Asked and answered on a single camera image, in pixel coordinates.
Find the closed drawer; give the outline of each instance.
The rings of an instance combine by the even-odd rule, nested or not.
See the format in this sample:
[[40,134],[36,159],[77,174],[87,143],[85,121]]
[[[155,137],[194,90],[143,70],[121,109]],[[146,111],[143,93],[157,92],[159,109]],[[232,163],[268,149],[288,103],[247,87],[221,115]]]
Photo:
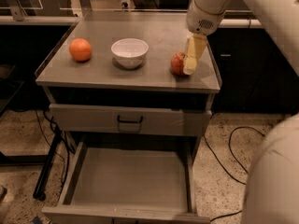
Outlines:
[[79,144],[57,206],[43,208],[53,223],[209,223],[195,214],[188,142],[97,135]]
[[159,108],[93,105],[50,105],[64,131],[201,136],[210,111],[185,112]]

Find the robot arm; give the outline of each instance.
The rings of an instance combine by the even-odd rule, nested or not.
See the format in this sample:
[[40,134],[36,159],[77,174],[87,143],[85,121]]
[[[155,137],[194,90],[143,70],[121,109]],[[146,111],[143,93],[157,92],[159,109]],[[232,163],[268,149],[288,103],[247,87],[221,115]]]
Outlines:
[[[188,29],[197,34],[214,33],[232,0],[192,0]],[[271,36],[299,76],[299,0],[243,0]]]

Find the black handle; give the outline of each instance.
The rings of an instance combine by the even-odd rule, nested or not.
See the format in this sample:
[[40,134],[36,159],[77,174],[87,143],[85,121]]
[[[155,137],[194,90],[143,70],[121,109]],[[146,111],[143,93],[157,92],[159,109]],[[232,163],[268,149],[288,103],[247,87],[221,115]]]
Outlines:
[[140,117],[140,120],[138,121],[131,121],[131,120],[121,120],[121,116],[118,116],[118,122],[119,123],[141,123],[143,120],[143,116]]

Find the speckled floor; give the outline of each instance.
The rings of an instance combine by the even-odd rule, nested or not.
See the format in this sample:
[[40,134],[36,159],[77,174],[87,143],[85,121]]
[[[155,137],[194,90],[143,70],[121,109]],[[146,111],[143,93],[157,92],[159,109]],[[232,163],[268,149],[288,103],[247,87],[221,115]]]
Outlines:
[[[51,142],[53,138],[49,122],[41,111],[16,113],[8,110],[0,118],[0,150],[6,155],[47,154],[49,145],[40,127]],[[237,127],[249,126],[267,134],[284,115],[267,114],[215,114],[206,131],[206,140],[223,166],[237,179],[246,182],[247,175],[232,157],[228,142]],[[263,137],[249,128],[237,129],[231,137],[231,147],[237,158],[248,169],[251,157]],[[64,159],[66,152],[60,145],[57,153]],[[0,167],[0,185],[7,194],[0,200],[0,223],[27,224],[39,217],[50,223],[41,213],[43,206],[55,206],[61,191],[64,161],[55,155],[46,186],[45,201],[33,198],[36,181],[42,166]],[[203,138],[193,166],[195,197],[199,216],[214,218],[241,210],[245,186],[234,181],[217,163]],[[216,219],[212,223],[239,223],[241,215]]]

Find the red apple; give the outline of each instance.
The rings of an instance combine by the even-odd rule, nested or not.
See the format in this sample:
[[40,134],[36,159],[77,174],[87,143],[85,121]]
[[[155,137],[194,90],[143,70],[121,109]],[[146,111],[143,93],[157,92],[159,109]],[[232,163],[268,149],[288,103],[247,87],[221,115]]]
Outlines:
[[176,75],[181,76],[181,77],[186,76],[186,74],[183,72],[183,70],[184,70],[184,58],[185,58],[185,52],[184,51],[176,52],[171,58],[172,71]]

